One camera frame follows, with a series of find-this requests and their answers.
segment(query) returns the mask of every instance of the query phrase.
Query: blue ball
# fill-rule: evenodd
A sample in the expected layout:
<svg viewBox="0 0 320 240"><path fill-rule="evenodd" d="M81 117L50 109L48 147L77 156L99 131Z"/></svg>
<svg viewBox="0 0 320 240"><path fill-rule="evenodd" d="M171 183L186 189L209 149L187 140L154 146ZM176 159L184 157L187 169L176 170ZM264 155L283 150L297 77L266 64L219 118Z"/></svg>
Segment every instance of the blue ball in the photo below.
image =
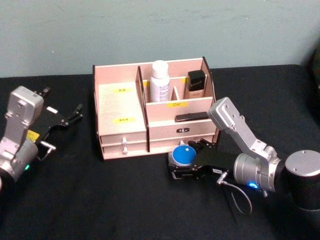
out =
<svg viewBox="0 0 320 240"><path fill-rule="evenodd" d="M177 146L172 151L173 160L180 165L190 165L196 155L196 151L188 145Z"/></svg>

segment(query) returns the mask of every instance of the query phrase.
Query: drawer label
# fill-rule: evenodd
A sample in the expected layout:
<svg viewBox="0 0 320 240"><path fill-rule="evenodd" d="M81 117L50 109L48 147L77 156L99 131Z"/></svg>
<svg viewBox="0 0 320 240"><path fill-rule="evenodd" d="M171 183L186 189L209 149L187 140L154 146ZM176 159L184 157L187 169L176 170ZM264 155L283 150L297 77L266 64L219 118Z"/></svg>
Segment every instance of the drawer label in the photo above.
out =
<svg viewBox="0 0 320 240"><path fill-rule="evenodd" d="M190 128L188 128L188 127L179 128L179 129L176 130L176 132L179 133L179 134L180 133L187 133L189 131L190 131Z"/></svg>
<svg viewBox="0 0 320 240"><path fill-rule="evenodd" d="M127 123L133 123L136 121L135 117L117 117L112 120L114 124L127 124Z"/></svg>
<svg viewBox="0 0 320 240"><path fill-rule="evenodd" d="M187 106L188 106L188 102L171 102L171 103L167 103L166 106L167 106L168 108L187 107Z"/></svg>
<svg viewBox="0 0 320 240"><path fill-rule="evenodd" d="M125 93L130 93L132 92L132 88L131 87L124 87L124 88L115 88L112 90L112 92L114 94L125 94Z"/></svg>

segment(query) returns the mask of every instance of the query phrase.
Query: blue led light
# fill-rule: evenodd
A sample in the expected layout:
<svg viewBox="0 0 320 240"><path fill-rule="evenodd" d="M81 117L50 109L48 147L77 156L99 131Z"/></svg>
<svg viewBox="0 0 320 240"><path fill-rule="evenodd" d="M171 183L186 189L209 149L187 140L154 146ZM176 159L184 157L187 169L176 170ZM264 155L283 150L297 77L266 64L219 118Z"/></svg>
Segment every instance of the blue led light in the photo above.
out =
<svg viewBox="0 0 320 240"><path fill-rule="evenodd" d="M255 184L254 182L249 182L248 186L253 188L253 189L257 189L258 188L258 185Z"/></svg>

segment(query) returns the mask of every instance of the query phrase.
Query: white bottle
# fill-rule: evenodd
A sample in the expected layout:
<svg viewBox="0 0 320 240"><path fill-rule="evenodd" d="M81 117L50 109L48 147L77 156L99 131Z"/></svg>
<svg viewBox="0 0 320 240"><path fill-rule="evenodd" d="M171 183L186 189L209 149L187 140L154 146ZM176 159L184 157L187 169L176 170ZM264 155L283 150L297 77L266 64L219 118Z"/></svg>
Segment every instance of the white bottle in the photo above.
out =
<svg viewBox="0 0 320 240"><path fill-rule="evenodd" d="M152 64L152 77L150 79L151 102L169 101L170 78L168 68L168 63L162 60L157 60Z"/></svg>

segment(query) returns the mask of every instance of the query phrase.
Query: cosmetic bottle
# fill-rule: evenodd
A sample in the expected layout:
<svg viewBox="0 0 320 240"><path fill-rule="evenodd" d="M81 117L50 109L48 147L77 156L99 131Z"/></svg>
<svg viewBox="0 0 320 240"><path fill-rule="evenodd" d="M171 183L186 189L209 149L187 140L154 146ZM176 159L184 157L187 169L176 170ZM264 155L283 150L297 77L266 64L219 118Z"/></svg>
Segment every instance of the cosmetic bottle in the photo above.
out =
<svg viewBox="0 0 320 240"><path fill-rule="evenodd" d="M152 76L150 79L151 102L169 101L170 78L168 69L168 63L162 60L157 60L152 64Z"/></svg>
<svg viewBox="0 0 320 240"><path fill-rule="evenodd" d="M187 84L184 91L185 99L196 99L204 96L206 75L203 70L188 72Z"/></svg>

